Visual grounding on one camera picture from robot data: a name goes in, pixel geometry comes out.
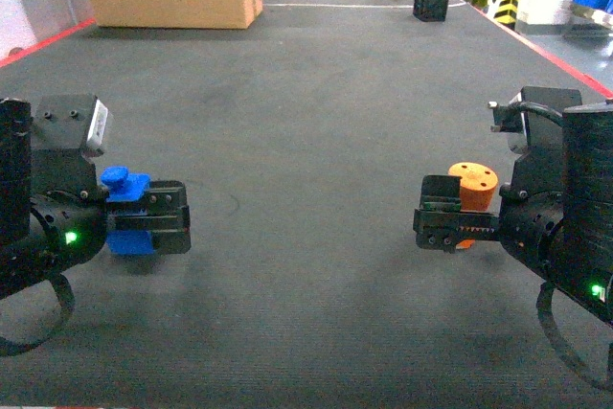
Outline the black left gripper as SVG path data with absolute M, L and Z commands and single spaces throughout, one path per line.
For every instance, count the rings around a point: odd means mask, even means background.
M 35 149 L 32 160 L 34 209 L 51 232 L 58 266 L 90 261 L 107 234 L 105 199 L 95 164 L 77 149 Z M 192 248 L 186 185 L 154 180 L 143 198 L 144 216 L 113 216 L 113 230 L 151 231 L 153 254 L 185 254 Z

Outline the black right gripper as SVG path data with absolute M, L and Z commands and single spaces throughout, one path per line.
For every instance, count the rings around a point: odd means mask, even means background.
M 464 240 L 500 239 L 512 257 L 550 280 L 551 248 L 562 242 L 561 151 L 532 149 L 515 160 L 511 182 L 501 187 L 499 217 L 460 212 L 460 185 L 456 175 L 423 177 L 413 218 L 418 248 L 454 253 Z

